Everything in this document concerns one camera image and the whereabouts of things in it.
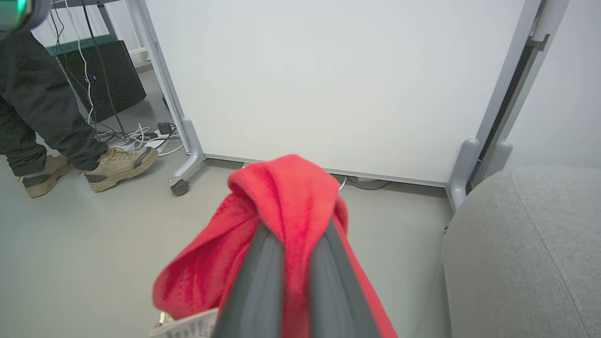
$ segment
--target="red towel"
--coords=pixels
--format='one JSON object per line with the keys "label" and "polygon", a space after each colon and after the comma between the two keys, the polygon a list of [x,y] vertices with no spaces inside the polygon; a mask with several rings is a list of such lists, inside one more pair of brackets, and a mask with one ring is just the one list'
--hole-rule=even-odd
{"label": "red towel", "polygon": [[179,319],[223,308],[253,234],[263,220],[284,244],[284,337],[310,337],[309,258],[334,217],[382,337],[397,337],[346,239],[348,212],[338,183],[318,166],[289,155],[249,165],[228,179],[229,194],[209,225],[158,276],[154,305]]}

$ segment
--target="green object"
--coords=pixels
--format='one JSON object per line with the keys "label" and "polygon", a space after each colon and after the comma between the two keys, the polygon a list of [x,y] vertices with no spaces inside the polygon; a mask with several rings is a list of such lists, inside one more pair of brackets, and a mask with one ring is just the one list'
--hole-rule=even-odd
{"label": "green object", "polygon": [[26,5],[27,5],[27,0],[17,0],[17,11],[19,12],[19,15],[21,15],[21,16],[23,15],[23,13],[25,12]]}
{"label": "green object", "polygon": [[[112,42],[116,42],[117,41],[117,37],[115,35],[113,35],[113,34],[100,35],[100,36],[97,36],[95,38],[96,38],[96,43],[99,46],[100,45],[105,45],[107,43],[112,43]],[[82,39],[82,40],[79,41],[79,44],[80,44],[82,50],[94,47],[94,41],[92,40],[92,38]],[[61,43],[60,46],[58,46],[58,47],[57,46],[46,47],[46,50],[53,57],[55,57],[57,55],[61,55],[61,54],[66,54],[66,53],[69,53],[69,52],[73,52],[73,51],[76,51],[77,49],[78,49],[78,47],[77,47],[77,41],[71,41],[71,42],[67,42],[67,43]]]}

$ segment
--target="caster wheel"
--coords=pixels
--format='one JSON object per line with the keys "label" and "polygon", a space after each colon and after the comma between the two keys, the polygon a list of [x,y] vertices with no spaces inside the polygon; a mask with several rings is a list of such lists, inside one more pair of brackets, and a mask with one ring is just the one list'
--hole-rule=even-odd
{"label": "caster wheel", "polygon": [[171,191],[173,192],[173,194],[178,197],[185,195],[188,192],[188,190],[190,190],[190,183],[184,180],[180,180],[171,187]]}

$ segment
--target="dark pants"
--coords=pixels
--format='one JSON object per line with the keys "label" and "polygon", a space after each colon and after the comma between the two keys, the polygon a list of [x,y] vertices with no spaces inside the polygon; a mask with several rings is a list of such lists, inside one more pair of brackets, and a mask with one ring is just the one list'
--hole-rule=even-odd
{"label": "dark pants", "polygon": [[36,132],[79,170],[95,169],[108,151],[80,115],[57,61],[30,32],[13,34],[0,41],[0,153],[16,176],[44,169]]}

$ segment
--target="person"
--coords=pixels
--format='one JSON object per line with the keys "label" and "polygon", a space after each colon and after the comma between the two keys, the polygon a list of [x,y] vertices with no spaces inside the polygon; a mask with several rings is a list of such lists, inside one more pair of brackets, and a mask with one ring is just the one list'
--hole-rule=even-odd
{"label": "person", "polygon": [[[38,133],[57,157],[35,142]],[[41,196],[74,167],[93,191],[137,176],[157,159],[151,147],[125,152],[95,139],[59,64],[31,32],[0,41],[0,154],[30,197]]]}

